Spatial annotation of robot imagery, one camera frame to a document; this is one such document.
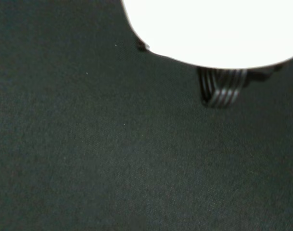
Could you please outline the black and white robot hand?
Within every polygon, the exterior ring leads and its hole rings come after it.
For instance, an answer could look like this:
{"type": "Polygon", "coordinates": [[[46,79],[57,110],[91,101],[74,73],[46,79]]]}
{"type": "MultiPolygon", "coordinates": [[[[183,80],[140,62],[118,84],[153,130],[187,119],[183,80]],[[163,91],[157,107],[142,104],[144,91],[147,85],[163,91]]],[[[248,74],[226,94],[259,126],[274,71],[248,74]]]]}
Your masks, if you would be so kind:
{"type": "Polygon", "coordinates": [[[293,0],[124,0],[140,50],[197,67],[207,107],[293,59],[293,0]]]}

